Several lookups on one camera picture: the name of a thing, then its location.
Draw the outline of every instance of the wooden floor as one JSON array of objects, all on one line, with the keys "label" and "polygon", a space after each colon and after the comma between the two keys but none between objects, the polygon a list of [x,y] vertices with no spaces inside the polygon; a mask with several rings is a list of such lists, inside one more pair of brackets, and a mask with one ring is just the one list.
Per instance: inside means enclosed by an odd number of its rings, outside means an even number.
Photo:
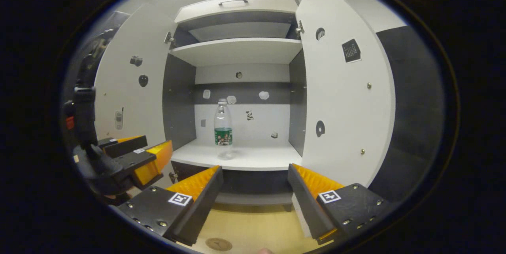
[{"label": "wooden floor", "polygon": [[[209,248],[206,240],[222,238],[232,244],[228,251]],[[256,254],[267,247],[275,254],[304,253],[322,247],[304,237],[297,215],[280,206],[240,207],[215,204],[191,249],[209,254]]]}]

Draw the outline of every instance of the cabinet handle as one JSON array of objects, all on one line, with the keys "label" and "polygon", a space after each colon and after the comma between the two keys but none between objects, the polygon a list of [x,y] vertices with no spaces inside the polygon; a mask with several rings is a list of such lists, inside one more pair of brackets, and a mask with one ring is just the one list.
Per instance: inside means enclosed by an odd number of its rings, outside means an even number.
[{"label": "cabinet handle", "polygon": [[238,1],[238,0],[226,0],[226,1],[224,1],[224,2],[220,2],[220,3],[218,3],[218,5],[219,5],[219,6],[223,6],[223,3],[226,3],[226,2],[235,2],[235,1]]}]

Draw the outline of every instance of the green bottle label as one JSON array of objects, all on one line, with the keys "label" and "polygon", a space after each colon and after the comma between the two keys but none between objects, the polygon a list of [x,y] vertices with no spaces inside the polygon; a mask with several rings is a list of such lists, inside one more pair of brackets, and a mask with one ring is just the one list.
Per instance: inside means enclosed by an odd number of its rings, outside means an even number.
[{"label": "green bottle label", "polygon": [[232,128],[215,128],[215,144],[223,146],[232,144]]}]

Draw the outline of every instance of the open cabinet door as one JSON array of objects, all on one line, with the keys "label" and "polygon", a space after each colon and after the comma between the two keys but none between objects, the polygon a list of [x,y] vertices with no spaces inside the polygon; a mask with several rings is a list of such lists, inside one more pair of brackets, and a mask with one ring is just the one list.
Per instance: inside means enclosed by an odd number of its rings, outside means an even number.
[{"label": "open cabinet door", "polygon": [[[167,32],[174,35],[176,28],[177,23],[150,4],[137,9],[120,27],[96,72],[95,128],[99,139],[146,135],[148,146],[166,140],[162,89],[170,43],[164,40]],[[133,56],[142,62],[130,64]]]},{"label": "open cabinet door", "polygon": [[[301,0],[296,19],[304,29],[307,75],[302,166],[345,186],[368,187],[394,126],[395,90],[385,51],[345,0]],[[350,40],[356,45],[344,52]]]}]

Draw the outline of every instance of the plastic bottle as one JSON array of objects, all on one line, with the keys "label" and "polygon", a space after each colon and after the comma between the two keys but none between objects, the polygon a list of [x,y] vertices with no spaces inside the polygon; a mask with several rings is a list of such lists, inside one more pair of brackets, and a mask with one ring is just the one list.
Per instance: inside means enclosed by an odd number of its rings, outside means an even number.
[{"label": "plastic bottle", "polygon": [[223,159],[231,159],[232,155],[232,117],[227,104],[227,99],[219,99],[215,113],[215,149]]}]

